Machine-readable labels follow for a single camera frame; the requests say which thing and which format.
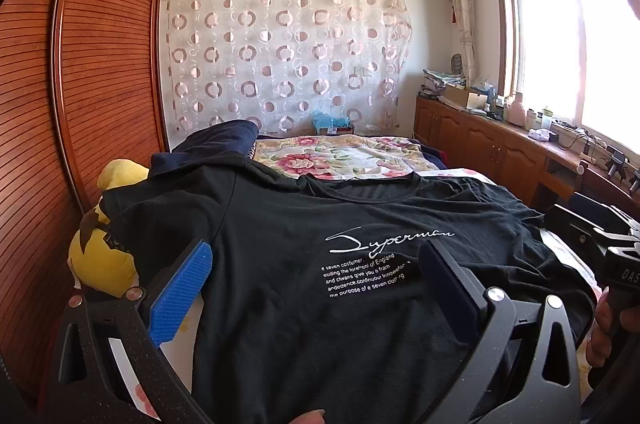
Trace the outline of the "person's left hand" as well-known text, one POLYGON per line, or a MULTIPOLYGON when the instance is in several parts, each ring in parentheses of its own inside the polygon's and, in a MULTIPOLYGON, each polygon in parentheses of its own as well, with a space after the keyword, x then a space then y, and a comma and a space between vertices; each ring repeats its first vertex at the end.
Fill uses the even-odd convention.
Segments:
POLYGON ((323 409, 311 410, 294 418, 290 424, 324 424, 326 422, 325 414, 326 411, 323 409))

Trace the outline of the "person's right hand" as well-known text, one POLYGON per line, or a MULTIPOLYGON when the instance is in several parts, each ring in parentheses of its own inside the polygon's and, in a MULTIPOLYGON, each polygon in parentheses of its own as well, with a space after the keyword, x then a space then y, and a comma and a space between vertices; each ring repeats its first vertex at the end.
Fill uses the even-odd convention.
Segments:
POLYGON ((630 333, 640 330, 640 308, 627 308, 617 314, 608 303, 608 289, 600 296, 586 345, 586 359, 593 368, 601 368, 612 352, 614 326, 618 324, 630 333))

